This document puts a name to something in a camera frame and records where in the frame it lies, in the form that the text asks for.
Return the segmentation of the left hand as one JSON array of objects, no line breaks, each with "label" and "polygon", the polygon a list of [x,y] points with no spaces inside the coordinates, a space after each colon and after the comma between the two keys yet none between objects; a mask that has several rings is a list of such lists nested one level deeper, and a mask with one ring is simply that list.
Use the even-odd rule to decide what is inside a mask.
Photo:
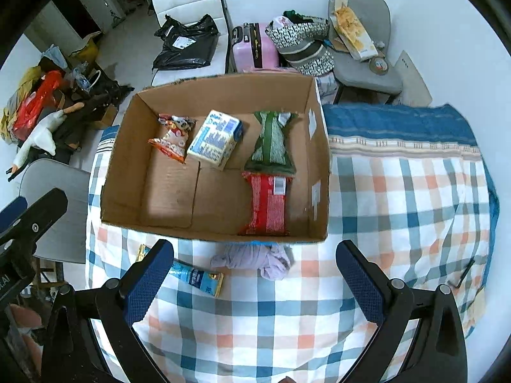
[{"label": "left hand", "polygon": [[42,347],[34,341],[34,339],[28,334],[28,331],[42,326],[42,319],[34,310],[29,308],[25,308],[17,304],[10,304],[10,308],[17,327],[22,332],[22,338],[28,348],[28,353],[34,364],[34,368],[38,375],[41,375]]}]

